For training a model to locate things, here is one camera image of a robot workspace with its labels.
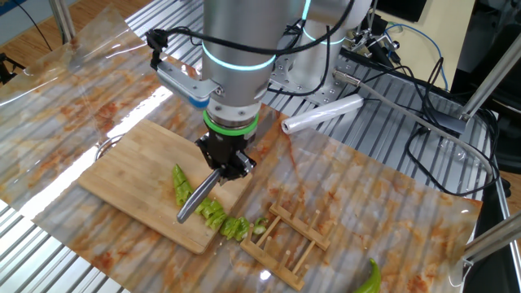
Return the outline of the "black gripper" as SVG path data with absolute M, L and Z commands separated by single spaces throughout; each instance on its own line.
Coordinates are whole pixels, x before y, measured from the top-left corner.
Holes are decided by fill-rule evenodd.
M 255 136 L 255 134 L 230 136 L 207 132 L 195 141 L 195 145 L 203 153 L 208 166 L 217 172 L 217 182 L 223 185 L 240 178 L 240 172 L 243 172 L 246 177 L 256 167 L 256 161 L 246 152 Z

